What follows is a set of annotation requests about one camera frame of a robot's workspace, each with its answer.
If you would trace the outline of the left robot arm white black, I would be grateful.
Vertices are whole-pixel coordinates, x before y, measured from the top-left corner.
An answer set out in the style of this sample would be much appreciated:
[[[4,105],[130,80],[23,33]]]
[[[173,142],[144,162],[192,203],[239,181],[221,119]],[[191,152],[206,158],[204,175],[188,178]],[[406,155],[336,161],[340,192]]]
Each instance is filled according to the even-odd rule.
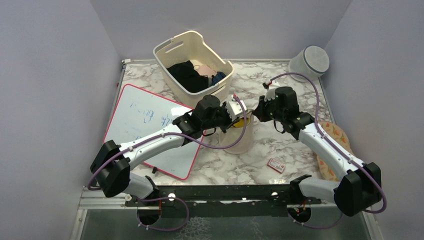
[[[190,143],[208,148],[208,144],[200,141],[206,130],[226,132],[237,121],[243,120],[244,132],[247,111],[237,95],[233,95],[232,101],[225,102],[206,95],[193,109],[153,134],[120,144],[109,140],[103,143],[90,166],[92,176],[87,188],[102,191],[107,198],[124,193],[138,198],[144,205],[152,205],[159,196],[159,189],[149,176],[132,173],[135,167],[165,151]]]

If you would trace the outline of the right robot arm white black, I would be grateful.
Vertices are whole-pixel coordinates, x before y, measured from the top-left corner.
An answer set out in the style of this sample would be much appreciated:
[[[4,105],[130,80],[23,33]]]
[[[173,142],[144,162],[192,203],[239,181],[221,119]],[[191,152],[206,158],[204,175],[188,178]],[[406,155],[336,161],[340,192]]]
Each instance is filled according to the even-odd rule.
[[[379,214],[388,206],[382,190],[381,169],[373,162],[364,163],[345,150],[323,130],[316,119],[299,110],[296,92],[288,86],[267,87],[253,115],[260,122],[273,121],[282,125],[284,133],[308,146],[334,172],[338,182],[303,175],[290,182],[289,199],[300,204],[307,198],[317,198],[336,204],[346,216],[359,212]],[[370,210],[382,202],[379,210]]]

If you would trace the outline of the yellow black bra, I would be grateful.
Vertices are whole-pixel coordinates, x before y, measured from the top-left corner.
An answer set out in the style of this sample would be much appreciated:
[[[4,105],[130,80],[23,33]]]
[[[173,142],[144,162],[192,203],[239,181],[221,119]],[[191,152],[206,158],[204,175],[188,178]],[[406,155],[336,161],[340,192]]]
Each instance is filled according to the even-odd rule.
[[[246,119],[241,118],[237,122],[235,122],[231,128],[243,128],[244,126],[248,126],[250,124],[250,118],[247,117]]]

